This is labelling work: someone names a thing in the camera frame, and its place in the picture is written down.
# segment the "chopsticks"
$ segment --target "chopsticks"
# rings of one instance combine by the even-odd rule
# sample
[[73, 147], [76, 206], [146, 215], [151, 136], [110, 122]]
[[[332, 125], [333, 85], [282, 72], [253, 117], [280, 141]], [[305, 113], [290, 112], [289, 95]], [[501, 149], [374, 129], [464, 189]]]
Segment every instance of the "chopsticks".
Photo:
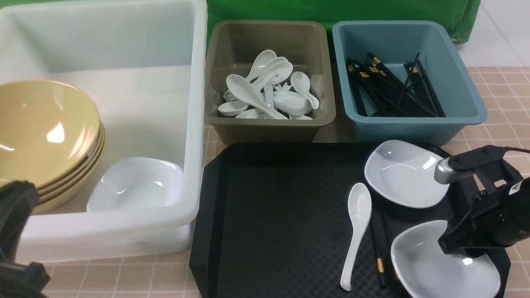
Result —
[[[370, 63], [347, 59], [348, 81], [357, 113], [365, 117], [445, 117], [438, 96], [416, 54], [414, 61], [403, 66], [408, 76], [402, 82], [373, 53], [367, 53]], [[367, 115], [367, 107], [375, 112]]]
[[378, 243], [378, 240], [375, 237], [374, 232], [374, 222], [370, 222], [370, 232], [372, 234], [372, 242], [374, 244], [374, 252], [377, 263], [377, 277], [379, 278], [379, 286], [381, 288], [386, 288], [386, 279], [385, 279], [385, 268], [383, 265], [383, 254], [381, 253], [381, 246]]
[[[386, 241], [388, 243], [388, 246], [391, 247], [392, 246], [392, 238], [390, 236], [390, 226], [388, 225], [388, 220], [386, 219], [386, 215], [384, 212], [381, 212], [381, 221], [383, 222], [383, 229], [385, 230], [385, 237], [386, 237]], [[392, 275], [395, 277], [395, 281], [397, 283], [397, 291], [399, 293], [399, 297], [409, 297], [407, 291], [404, 291], [403, 290], [403, 285], [401, 284], [401, 281], [399, 280], [399, 276], [397, 275], [397, 273], [395, 272], [394, 270], [394, 266], [390, 265], [390, 270], [391, 270], [391, 273]]]

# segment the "green backdrop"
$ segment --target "green backdrop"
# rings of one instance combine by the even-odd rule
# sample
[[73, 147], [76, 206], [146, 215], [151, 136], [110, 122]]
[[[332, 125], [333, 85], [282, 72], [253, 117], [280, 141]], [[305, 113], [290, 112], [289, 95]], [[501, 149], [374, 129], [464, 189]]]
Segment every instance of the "green backdrop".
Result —
[[[0, 0], [0, 7], [53, 0]], [[208, 33], [223, 20], [429, 20], [456, 44], [469, 40], [480, 0], [208, 0]]]

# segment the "white ceramic spoon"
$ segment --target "white ceramic spoon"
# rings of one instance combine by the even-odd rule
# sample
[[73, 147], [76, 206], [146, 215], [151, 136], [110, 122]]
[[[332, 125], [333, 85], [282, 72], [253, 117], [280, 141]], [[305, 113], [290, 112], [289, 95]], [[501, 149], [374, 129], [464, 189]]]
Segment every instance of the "white ceramic spoon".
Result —
[[323, 75], [312, 75], [311, 76], [311, 90], [318, 96], [322, 97], [324, 94], [324, 76]]
[[274, 106], [293, 116], [303, 116], [313, 108], [309, 101], [298, 93], [278, 92], [274, 98]]
[[249, 75], [246, 76], [247, 81], [251, 81], [261, 75], [263, 70], [265, 70], [265, 67], [271, 62], [274, 58], [276, 58], [276, 53], [272, 50], [265, 50], [261, 52], [256, 59], [254, 60], [254, 63], [252, 64], [252, 68], [250, 68]]
[[303, 116], [293, 116], [293, 115], [289, 115], [289, 119], [291, 120], [313, 120], [313, 118], [309, 117], [309, 116], [306, 116], [306, 115], [303, 115]]
[[372, 215], [372, 197], [363, 183], [357, 183], [351, 188], [348, 196], [348, 213], [354, 232], [351, 236], [346, 261], [344, 261], [340, 286], [349, 292], [351, 291], [351, 271], [354, 269], [357, 251]]
[[[272, 50], [265, 50], [261, 53], [259, 53], [259, 55], [256, 56], [256, 59], [254, 59], [254, 63], [252, 64], [252, 67], [250, 68], [250, 72], [249, 74], [246, 76], [246, 80], [247, 81], [251, 81], [257, 77], [259, 77], [263, 71], [267, 68], [267, 66], [269, 65], [269, 63], [271, 61], [273, 61], [274, 59], [276, 59], [276, 53]], [[280, 59], [280, 60], [275, 60], [274, 63], [276, 62], [280, 62], [280, 61], [284, 61], [283, 59]], [[235, 99], [235, 97], [228, 97], [228, 95], [230, 94], [230, 91], [229, 90], [226, 90], [226, 92], [223, 94], [223, 98], [226, 100], [226, 101], [233, 101]]]
[[230, 92], [241, 101], [263, 110], [263, 112], [267, 113], [274, 119], [287, 119], [287, 117], [282, 115], [280, 112], [266, 105], [256, 94], [254, 87], [252, 87], [249, 81], [245, 80], [245, 78], [242, 76], [236, 74], [229, 75], [226, 77], [226, 85], [228, 86]]
[[261, 114], [263, 114], [263, 111], [260, 109], [249, 109], [244, 111], [243, 113], [235, 116], [236, 119], [256, 119]]
[[294, 72], [291, 75], [291, 86], [293, 86], [296, 92], [307, 98], [314, 110], [319, 108], [320, 102], [314, 95], [310, 93], [311, 81], [306, 74], [303, 72]]
[[[287, 61], [287, 58], [274, 58], [269, 64], [267, 64], [258, 79], [252, 83], [252, 87], [256, 89], [256, 92], [260, 93], [265, 85], [275, 85], [281, 83], [288, 79], [292, 72], [293, 65]], [[225, 96], [226, 101], [233, 101], [236, 99], [233, 94], [230, 94], [229, 90], [227, 92], [228, 94]]]
[[287, 82], [285, 82], [284, 86], [281, 88], [282, 91], [290, 91], [291, 86]]
[[241, 114], [243, 111], [245, 111], [249, 105], [246, 102], [234, 100], [231, 102], [225, 102], [221, 104], [217, 110], [219, 113], [227, 116], [227, 117], [234, 117], [239, 114]]

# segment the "white label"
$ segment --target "white label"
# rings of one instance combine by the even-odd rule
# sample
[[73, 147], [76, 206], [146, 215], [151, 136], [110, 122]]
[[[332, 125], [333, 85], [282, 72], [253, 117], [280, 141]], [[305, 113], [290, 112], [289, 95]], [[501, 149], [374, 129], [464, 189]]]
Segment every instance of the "white label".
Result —
[[508, 196], [511, 196], [512, 194], [515, 194], [516, 192], [518, 192], [520, 189], [521, 189], [521, 184], [523, 183], [524, 180], [522, 181], [519, 181], [518, 183], [514, 184], [511, 188], [510, 188], [510, 192], [508, 193]]

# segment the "white tile floor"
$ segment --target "white tile floor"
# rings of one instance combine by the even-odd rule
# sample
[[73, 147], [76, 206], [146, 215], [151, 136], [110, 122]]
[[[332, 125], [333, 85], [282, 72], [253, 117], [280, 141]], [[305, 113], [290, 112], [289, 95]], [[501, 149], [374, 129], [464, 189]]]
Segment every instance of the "white tile floor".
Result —
[[466, 66], [530, 66], [530, 1], [482, 0], [470, 40], [458, 46]]

